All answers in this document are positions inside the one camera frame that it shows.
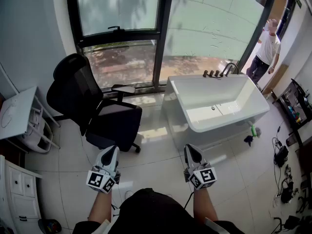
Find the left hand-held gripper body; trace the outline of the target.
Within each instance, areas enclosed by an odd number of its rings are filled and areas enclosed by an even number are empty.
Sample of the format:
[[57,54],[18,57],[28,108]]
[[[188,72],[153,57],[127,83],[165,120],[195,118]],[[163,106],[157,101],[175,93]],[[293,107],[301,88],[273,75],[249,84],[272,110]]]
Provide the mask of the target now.
[[86,185],[97,192],[108,194],[115,184],[119,184],[120,175],[117,170],[95,165],[88,171]]

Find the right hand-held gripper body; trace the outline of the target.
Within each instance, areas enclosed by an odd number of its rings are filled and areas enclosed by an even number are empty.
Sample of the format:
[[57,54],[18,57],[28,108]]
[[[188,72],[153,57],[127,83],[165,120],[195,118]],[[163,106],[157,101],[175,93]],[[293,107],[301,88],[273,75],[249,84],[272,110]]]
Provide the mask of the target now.
[[215,168],[210,163],[205,163],[195,169],[186,168],[183,173],[185,181],[190,182],[195,190],[208,188],[217,181]]

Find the person's left forearm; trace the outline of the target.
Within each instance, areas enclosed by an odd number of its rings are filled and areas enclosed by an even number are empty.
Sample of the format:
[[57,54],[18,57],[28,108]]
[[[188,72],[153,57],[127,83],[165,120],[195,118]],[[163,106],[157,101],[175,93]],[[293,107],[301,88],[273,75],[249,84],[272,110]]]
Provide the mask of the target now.
[[108,194],[98,192],[88,216],[88,221],[102,224],[105,220],[111,221],[112,192]]

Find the person's right forearm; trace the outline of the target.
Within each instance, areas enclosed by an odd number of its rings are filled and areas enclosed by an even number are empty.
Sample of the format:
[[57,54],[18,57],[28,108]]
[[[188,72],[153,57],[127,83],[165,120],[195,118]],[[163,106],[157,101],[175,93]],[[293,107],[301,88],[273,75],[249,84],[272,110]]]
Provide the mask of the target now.
[[211,221],[218,221],[216,211],[213,207],[209,193],[206,188],[195,190],[193,199],[193,213],[194,218],[201,223],[205,222],[205,219]]

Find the white bathtub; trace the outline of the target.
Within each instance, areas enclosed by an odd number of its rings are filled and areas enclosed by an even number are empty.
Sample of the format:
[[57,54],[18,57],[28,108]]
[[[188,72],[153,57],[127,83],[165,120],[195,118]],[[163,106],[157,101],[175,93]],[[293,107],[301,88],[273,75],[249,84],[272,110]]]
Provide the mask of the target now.
[[205,150],[251,129],[269,104],[247,75],[168,77],[162,109],[176,148]]

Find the person in dark top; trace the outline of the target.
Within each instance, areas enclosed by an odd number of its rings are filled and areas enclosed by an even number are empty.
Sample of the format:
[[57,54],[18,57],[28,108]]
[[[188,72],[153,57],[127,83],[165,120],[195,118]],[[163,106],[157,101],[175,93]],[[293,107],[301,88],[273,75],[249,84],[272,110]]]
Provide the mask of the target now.
[[244,234],[230,221],[204,223],[189,214],[172,197],[151,188],[140,189],[124,200],[119,215],[102,224],[78,222],[72,234]]

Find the white stool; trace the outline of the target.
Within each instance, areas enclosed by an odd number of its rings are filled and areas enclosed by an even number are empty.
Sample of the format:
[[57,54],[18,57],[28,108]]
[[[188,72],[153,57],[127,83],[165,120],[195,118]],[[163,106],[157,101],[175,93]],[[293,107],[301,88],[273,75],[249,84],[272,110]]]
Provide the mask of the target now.
[[42,117],[40,109],[31,108],[27,131],[22,135],[21,141],[29,149],[38,153],[47,153],[52,146],[53,133],[50,126]]

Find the black office chair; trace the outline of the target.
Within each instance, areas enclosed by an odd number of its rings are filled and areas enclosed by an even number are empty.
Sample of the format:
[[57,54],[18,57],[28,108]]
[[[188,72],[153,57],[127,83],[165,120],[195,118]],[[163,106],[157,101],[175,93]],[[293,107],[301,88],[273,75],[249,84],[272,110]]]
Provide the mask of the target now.
[[104,98],[86,56],[74,53],[55,68],[54,81],[47,92],[47,102],[57,112],[75,122],[82,136],[99,149],[116,145],[122,152],[135,147],[142,108],[123,101],[124,94],[134,94],[131,86],[115,84],[111,90],[117,100]]

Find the white vanity cabinet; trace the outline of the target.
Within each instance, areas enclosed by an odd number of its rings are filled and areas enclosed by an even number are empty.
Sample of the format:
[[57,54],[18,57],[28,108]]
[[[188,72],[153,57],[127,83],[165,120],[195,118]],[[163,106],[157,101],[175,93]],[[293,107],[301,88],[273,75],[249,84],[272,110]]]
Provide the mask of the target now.
[[0,220],[14,234],[43,234],[36,179],[42,176],[0,155]]

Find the black power adapter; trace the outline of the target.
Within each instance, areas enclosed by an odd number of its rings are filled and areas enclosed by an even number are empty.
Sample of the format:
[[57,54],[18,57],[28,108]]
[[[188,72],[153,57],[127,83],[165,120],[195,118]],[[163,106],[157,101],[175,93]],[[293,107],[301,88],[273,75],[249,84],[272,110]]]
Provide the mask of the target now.
[[288,160],[288,149],[286,146],[282,146],[278,153],[274,154],[274,163],[277,165],[279,168],[281,168],[285,162]]

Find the white square table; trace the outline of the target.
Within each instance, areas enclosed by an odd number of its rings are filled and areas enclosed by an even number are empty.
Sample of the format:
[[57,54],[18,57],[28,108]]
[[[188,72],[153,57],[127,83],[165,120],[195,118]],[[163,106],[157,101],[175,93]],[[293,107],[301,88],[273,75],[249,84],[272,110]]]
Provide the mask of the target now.
[[[16,137],[18,141],[22,143],[21,137],[27,131],[29,115],[32,107],[40,109],[42,117],[43,114],[46,113],[48,117],[52,119],[52,116],[37,98],[36,91],[37,87],[35,86],[17,93],[17,95],[4,101],[0,110],[0,140],[9,140],[12,137]],[[57,149],[60,148],[59,145],[53,142],[53,140],[51,142],[51,147],[54,146]]]

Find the black bathtub faucet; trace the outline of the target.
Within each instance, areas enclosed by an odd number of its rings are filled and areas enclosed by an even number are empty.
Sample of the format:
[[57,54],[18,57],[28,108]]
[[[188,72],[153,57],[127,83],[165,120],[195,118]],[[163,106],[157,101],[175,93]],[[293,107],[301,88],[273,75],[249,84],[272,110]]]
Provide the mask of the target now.
[[232,71],[232,74],[236,71],[236,74],[239,74],[239,68],[237,67],[237,65],[233,62],[229,62],[226,64],[226,66],[224,67],[223,71],[220,73],[220,77],[223,76],[228,76],[228,74],[230,73],[230,71]]

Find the black side table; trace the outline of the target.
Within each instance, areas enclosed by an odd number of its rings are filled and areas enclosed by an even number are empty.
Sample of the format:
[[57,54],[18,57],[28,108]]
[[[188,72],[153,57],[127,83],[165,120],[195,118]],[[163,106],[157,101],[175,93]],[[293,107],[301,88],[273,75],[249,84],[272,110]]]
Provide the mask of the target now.
[[291,79],[289,86],[274,102],[280,106],[292,129],[289,136],[294,136],[299,146],[303,145],[299,135],[299,129],[312,120],[312,100],[311,94],[301,87],[295,80]]

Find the brown wooden board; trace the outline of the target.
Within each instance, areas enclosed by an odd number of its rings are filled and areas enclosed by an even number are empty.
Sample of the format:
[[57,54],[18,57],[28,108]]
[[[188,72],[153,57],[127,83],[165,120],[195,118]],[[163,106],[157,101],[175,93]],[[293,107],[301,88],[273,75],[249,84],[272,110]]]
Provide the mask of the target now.
[[288,70],[288,65],[286,64],[282,64],[279,69],[277,71],[274,72],[273,77],[270,79],[270,81],[268,82],[268,84],[264,87],[264,89],[261,91],[261,94],[263,96],[268,96],[271,94],[271,92],[273,92],[275,97],[279,97],[277,95],[276,92],[274,92],[273,90],[275,89],[275,87],[278,85],[278,83],[280,82],[280,80],[282,79],[282,77],[284,76],[284,74],[286,73],[286,71]]

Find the dark open door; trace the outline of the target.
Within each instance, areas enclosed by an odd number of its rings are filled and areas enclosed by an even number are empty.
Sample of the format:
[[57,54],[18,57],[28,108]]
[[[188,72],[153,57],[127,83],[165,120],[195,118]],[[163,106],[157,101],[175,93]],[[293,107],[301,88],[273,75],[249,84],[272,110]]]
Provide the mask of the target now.
[[281,21],[277,29],[277,36],[280,39],[280,41],[282,40],[287,30],[287,27],[290,23],[294,8],[295,8],[295,0],[287,0]]

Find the black window frame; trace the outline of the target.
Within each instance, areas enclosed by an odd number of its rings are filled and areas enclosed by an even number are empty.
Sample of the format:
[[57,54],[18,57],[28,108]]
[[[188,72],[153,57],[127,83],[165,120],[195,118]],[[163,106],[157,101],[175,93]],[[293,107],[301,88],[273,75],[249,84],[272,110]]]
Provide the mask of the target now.
[[[242,67],[274,0],[67,0],[76,50],[103,90]],[[119,26],[114,32],[110,26]]]

